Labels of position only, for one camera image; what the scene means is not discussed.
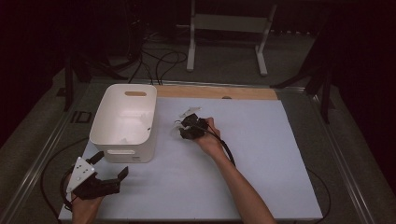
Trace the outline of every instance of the white table surface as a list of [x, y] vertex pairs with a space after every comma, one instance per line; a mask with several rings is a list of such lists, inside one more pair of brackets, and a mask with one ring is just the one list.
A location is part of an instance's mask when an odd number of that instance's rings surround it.
[[[280, 101], [158, 98], [158, 136], [148, 163], [94, 165], [101, 179], [115, 178], [129, 166], [120, 193], [108, 195], [97, 218], [108, 220], [240, 219], [215, 163], [192, 141], [173, 132], [189, 107], [200, 118], [213, 117], [237, 169], [259, 192], [276, 219], [315, 219], [322, 214], [286, 112]], [[90, 142], [82, 156], [97, 152]], [[71, 219], [64, 208], [60, 219]]]

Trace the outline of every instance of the gray floor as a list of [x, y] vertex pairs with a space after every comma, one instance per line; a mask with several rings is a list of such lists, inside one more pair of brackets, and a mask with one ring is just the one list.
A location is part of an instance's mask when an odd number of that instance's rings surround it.
[[[180, 39], [168, 43], [149, 41], [145, 51], [163, 56], [171, 48], [187, 53], [188, 42]], [[269, 75], [261, 77], [255, 59], [254, 42], [207, 41], [197, 43], [195, 68], [186, 71], [186, 63], [177, 64], [163, 77], [164, 84], [192, 83], [208, 85], [247, 85], [266, 88], [296, 75], [315, 39], [304, 35], [270, 35], [264, 50]], [[165, 58], [172, 61], [175, 55]], [[143, 55], [143, 61], [155, 77], [158, 60]], [[121, 62], [114, 58], [113, 63]], [[170, 64], [161, 63], [159, 74]], [[120, 73], [130, 77], [137, 64]], [[0, 150], [0, 212], [7, 223], [54, 223], [39, 190], [34, 173], [43, 169], [49, 156], [67, 147], [49, 165], [44, 181], [51, 203], [59, 211], [62, 202], [58, 183], [76, 157], [82, 154], [92, 123], [71, 123], [74, 111], [95, 113], [101, 97], [112, 83], [119, 81], [97, 75], [90, 84], [76, 83], [76, 103], [63, 112], [64, 98], [56, 97], [63, 84], [61, 72], [54, 85], [26, 117]], [[148, 71], [141, 67], [132, 82], [148, 83]], [[306, 96], [302, 88], [306, 80], [292, 88], [277, 91], [287, 111], [291, 128], [308, 169], [323, 214], [331, 206], [330, 214], [321, 223], [396, 223], [395, 196], [373, 159], [359, 129], [349, 115], [337, 89], [332, 88], [331, 124], [318, 115], [317, 97]], [[320, 177], [331, 194], [331, 201]], [[280, 220], [279, 223], [293, 223]], [[298, 221], [297, 223], [314, 223]]]

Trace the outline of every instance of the forearm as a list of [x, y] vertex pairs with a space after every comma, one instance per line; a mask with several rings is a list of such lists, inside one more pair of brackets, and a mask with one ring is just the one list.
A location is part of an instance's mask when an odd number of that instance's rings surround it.
[[260, 195], [228, 158], [225, 155], [218, 155], [213, 157], [213, 160], [233, 195], [233, 200], [244, 223], [276, 223]]

